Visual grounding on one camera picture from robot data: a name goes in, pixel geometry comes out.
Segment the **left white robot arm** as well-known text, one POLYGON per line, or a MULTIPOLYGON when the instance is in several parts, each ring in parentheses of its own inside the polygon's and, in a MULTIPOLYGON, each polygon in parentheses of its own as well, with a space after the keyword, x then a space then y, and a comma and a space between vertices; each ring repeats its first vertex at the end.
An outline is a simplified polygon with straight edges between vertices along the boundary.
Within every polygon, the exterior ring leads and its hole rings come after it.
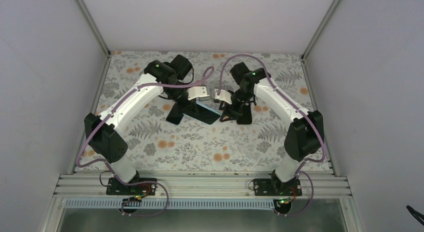
POLYGON ((122 138, 127 124, 154 98, 162 93, 173 101, 191 106, 187 85, 181 80, 193 69, 190 61, 178 54, 170 62, 154 60, 140 75, 134 86, 113 105, 95 115, 89 113, 84 118, 86 141, 81 148, 90 146, 101 155, 110 172, 119 181, 119 188, 131 195, 139 189, 138 172, 126 156, 128 144, 122 138))

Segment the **black phone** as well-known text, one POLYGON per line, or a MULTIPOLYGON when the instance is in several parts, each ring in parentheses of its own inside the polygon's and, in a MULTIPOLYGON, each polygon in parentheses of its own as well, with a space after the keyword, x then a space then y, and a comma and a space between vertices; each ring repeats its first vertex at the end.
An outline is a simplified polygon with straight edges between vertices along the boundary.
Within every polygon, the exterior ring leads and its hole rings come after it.
POLYGON ((172 110, 169 112, 165 120, 177 126, 181 123, 183 117, 184 117, 183 113, 180 113, 178 109, 172 108, 172 110))

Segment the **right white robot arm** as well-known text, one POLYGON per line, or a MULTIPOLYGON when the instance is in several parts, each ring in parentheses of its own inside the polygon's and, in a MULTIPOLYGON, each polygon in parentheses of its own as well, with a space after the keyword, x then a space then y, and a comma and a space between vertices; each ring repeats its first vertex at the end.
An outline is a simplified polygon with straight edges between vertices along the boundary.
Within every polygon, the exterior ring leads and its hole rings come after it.
POLYGON ((270 174, 267 188, 256 195, 282 196, 298 185, 298 175, 311 155, 324 146, 324 118, 318 111, 309 111, 297 104, 279 88, 265 67, 250 70, 241 62, 232 67, 230 74, 239 88, 232 92, 218 87, 214 99, 220 101, 220 122, 239 121, 247 116, 247 105, 258 98, 287 123, 283 142, 286 155, 270 174))

